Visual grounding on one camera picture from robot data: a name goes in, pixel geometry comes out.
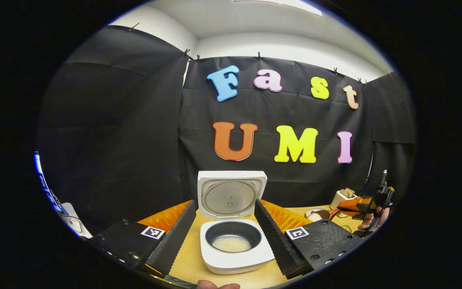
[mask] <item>open lid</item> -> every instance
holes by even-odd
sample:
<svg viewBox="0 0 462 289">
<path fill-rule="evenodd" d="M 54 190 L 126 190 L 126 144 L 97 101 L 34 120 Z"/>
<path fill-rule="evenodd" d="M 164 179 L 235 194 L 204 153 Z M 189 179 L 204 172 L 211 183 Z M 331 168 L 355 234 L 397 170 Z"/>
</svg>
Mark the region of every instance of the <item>open lid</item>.
<svg viewBox="0 0 462 289">
<path fill-rule="evenodd" d="M 254 212 L 263 195 L 266 175 L 262 171 L 200 171 L 197 199 L 203 216 L 236 220 Z"/>
</svg>

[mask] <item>ceiling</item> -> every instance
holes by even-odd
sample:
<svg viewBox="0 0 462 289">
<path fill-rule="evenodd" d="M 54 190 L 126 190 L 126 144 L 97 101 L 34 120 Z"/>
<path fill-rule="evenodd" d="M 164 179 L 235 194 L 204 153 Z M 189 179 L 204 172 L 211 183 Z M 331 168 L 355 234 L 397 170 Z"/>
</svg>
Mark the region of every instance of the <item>ceiling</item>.
<svg viewBox="0 0 462 289">
<path fill-rule="evenodd" d="M 156 0 L 147 5 L 177 20 L 197 39 L 230 33 L 297 35 L 350 51 L 381 71 L 386 71 L 387 68 L 393 70 L 366 39 L 321 8 L 318 9 L 322 11 L 322 16 L 271 2 Z"/>
</svg>

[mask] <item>wooden table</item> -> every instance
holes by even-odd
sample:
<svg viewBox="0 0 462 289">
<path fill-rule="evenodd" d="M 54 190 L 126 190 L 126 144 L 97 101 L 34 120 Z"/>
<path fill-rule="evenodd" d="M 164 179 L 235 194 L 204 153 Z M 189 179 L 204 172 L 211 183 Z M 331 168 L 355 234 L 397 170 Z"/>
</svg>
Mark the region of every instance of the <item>wooden table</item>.
<svg viewBox="0 0 462 289">
<path fill-rule="evenodd" d="M 304 216 L 306 211 L 310 208 L 314 208 L 314 206 L 286 209 L 300 216 Z M 254 214 L 244 217 L 244 219 L 257 222 Z M 190 227 L 190 231 L 179 250 L 178 256 L 172 265 L 169 275 L 194 284 L 197 284 L 197 282 L 201 279 L 210 280 L 215 283 L 217 287 L 230 283 L 238 283 L 244 289 L 267 288 L 288 281 L 288 279 L 281 273 L 275 259 L 260 269 L 240 274 L 219 275 L 209 271 L 202 259 L 200 244 L 201 225 L 209 221 L 214 220 L 202 216 L 199 210 L 196 211 L 194 223 L 192 223 L 192 226 Z M 349 216 L 346 216 L 345 218 L 336 216 L 332 219 L 332 221 L 349 232 L 357 230 L 357 227 L 361 224 L 360 220 L 353 220 Z"/>
</svg>

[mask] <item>hand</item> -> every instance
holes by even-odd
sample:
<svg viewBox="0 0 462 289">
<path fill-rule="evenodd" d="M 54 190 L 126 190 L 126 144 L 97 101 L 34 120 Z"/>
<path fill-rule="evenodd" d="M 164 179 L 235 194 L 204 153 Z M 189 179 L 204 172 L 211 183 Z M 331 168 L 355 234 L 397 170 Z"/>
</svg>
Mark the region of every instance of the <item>hand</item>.
<svg viewBox="0 0 462 289">
<path fill-rule="evenodd" d="M 199 282 L 197 282 L 196 289 L 240 289 L 240 285 L 232 283 L 217 288 L 217 286 L 211 281 L 199 280 Z"/>
<path fill-rule="evenodd" d="M 383 208 L 381 206 L 378 206 L 376 209 L 377 214 L 380 214 Z M 388 215 L 390 214 L 390 208 L 386 208 L 385 211 L 383 212 L 383 215 L 381 216 L 379 223 L 377 224 L 377 227 L 375 227 L 374 230 L 379 228 L 383 223 L 386 221 L 388 218 Z M 358 230 L 365 230 L 368 228 L 370 223 L 374 221 L 374 214 L 368 214 L 367 217 L 363 220 L 363 223 L 358 226 Z"/>
</svg>

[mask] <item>black inner pot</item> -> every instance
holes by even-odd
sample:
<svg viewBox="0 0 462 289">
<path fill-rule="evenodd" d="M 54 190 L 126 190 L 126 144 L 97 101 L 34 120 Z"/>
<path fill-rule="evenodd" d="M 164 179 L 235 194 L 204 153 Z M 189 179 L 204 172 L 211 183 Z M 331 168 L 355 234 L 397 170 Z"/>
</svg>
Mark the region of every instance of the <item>black inner pot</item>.
<svg viewBox="0 0 462 289">
<path fill-rule="evenodd" d="M 215 248 L 213 246 L 215 239 L 225 236 L 244 238 L 251 244 L 251 249 L 258 246 L 261 241 L 259 230 L 242 222 L 220 222 L 211 226 L 206 232 L 206 240 L 213 248 Z"/>
</svg>

